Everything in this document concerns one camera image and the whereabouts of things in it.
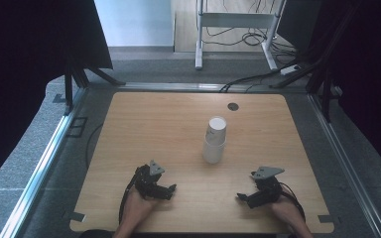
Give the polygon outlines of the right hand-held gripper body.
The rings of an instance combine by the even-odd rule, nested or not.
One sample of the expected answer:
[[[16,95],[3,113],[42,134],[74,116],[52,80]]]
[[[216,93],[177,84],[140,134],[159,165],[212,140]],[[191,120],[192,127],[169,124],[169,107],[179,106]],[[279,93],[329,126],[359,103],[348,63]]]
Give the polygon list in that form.
[[[258,188],[258,191],[253,194],[254,198],[259,200],[259,206],[278,200],[282,188],[276,179],[276,175],[284,171],[281,168],[259,167],[256,172],[251,173]]]

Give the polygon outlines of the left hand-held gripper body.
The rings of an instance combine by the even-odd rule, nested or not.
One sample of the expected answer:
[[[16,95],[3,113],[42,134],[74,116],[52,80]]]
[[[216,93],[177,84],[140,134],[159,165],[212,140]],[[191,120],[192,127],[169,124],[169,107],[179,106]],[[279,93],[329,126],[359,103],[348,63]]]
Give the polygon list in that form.
[[[137,169],[135,187],[142,196],[156,198],[157,194],[165,194],[157,185],[164,171],[154,160]]]

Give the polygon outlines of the person's right hand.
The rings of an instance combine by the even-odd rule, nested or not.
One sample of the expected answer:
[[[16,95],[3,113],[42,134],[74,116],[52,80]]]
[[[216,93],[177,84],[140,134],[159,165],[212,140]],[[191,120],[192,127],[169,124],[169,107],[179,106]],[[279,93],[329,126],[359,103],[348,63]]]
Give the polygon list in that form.
[[[294,203],[284,195],[277,201],[269,203],[267,207],[272,213],[293,230],[305,225],[305,220]]]

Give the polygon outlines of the person's left hand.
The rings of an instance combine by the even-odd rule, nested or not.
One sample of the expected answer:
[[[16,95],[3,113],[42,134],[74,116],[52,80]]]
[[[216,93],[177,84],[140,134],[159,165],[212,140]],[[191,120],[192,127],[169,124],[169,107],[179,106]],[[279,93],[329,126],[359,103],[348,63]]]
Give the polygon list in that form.
[[[124,205],[121,223],[135,225],[141,223],[158,204],[157,199],[145,198],[135,187],[132,187]]]

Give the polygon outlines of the black tripod stand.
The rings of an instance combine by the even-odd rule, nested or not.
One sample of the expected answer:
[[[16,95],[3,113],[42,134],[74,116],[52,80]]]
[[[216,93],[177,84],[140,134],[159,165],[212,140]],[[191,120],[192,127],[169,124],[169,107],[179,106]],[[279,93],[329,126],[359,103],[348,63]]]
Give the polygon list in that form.
[[[64,73],[64,93],[65,93],[65,115],[68,115],[73,110],[73,82],[79,88],[87,88],[89,85],[88,77],[85,71],[90,70],[100,78],[109,82],[115,86],[123,86],[125,82],[115,79],[111,75],[107,74],[100,68],[87,65],[82,67],[80,64],[70,60],[66,63],[65,73]]]

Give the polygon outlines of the white power strip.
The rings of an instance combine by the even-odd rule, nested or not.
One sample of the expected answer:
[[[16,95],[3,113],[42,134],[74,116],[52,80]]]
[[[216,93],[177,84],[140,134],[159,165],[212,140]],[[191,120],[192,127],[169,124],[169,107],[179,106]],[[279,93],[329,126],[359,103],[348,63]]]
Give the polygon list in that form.
[[[293,65],[290,65],[290,66],[287,66],[285,68],[282,68],[280,70],[280,74],[281,75],[287,75],[287,74],[290,74],[290,73],[293,73],[293,72],[296,72],[297,70],[301,69],[301,67],[297,64],[293,64]]]

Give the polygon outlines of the black metal stand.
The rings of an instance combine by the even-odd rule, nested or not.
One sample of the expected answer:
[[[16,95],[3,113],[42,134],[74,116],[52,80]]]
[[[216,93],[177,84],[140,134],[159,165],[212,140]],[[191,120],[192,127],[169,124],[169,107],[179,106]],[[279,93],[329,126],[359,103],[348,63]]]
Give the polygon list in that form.
[[[319,41],[308,50],[307,59],[314,59],[314,61],[284,81],[270,85],[270,88],[284,88],[310,73],[312,77],[309,79],[305,90],[308,94],[315,94],[322,88],[321,97],[319,98],[320,110],[321,115],[327,122],[330,122],[329,101],[332,98],[330,78],[332,58],[355,13],[363,2],[363,0],[342,1],[343,4],[331,26],[323,33]]]

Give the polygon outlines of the dark curtain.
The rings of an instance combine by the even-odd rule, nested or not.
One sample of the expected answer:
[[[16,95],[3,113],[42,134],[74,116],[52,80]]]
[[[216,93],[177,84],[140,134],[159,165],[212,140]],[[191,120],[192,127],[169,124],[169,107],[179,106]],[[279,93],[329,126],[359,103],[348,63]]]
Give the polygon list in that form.
[[[0,168],[70,65],[112,67],[94,0],[0,0]]]
[[[278,33],[303,60],[317,60],[353,5],[327,66],[342,90],[339,105],[381,157],[381,0],[288,0]]]

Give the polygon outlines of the white metal stand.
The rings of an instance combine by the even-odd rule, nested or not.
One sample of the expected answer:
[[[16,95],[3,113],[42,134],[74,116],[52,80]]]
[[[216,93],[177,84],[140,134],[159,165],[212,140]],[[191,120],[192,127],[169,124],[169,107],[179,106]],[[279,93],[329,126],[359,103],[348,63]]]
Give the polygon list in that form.
[[[274,14],[261,13],[211,13],[204,12],[204,0],[196,0],[196,26],[197,38],[195,44],[194,65],[196,69],[202,69],[202,28],[252,28],[267,30],[267,39],[261,44],[262,51],[271,70],[278,67],[270,51],[273,38],[278,30],[285,3],[280,0],[278,9]]]

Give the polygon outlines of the aluminium rail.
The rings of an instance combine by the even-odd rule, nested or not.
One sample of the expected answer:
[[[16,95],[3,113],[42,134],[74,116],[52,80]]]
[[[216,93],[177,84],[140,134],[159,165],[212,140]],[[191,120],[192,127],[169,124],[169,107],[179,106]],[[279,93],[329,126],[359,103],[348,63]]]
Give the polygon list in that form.
[[[230,92],[230,93],[273,93],[279,92],[280,88],[269,85],[246,85],[215,83],[154,83],[154,82],[127,82],[118,86],[123,91],[177,91],[177,92]]]
[[[56,157],[56,154],[62,144],[67,130],[73,121],[74,114],[78,111],[79,104],[82,101],[86,89],[80,88],[73,97],[73,106],[71,111],[62,117],[51,139],[49,140],[41,158],[39,159],[28,183],[21,193],[17,203],[14,206],[4,228],[0,233],[0,238],[16,238],[19,229],[22,227],[36,196],[44,182],[47,173]]]
[[[367,192],[364,183],[354,169],[345,149],[343,148],[336,132],[330,122],[321,113],[319,100],[309,94],[308,100],[313,107],[314,113],[327,137],[331,148],[340,164],[340,167],[356,197],[364,217],[371,228],[375,238],[381,238],[381,215]]]

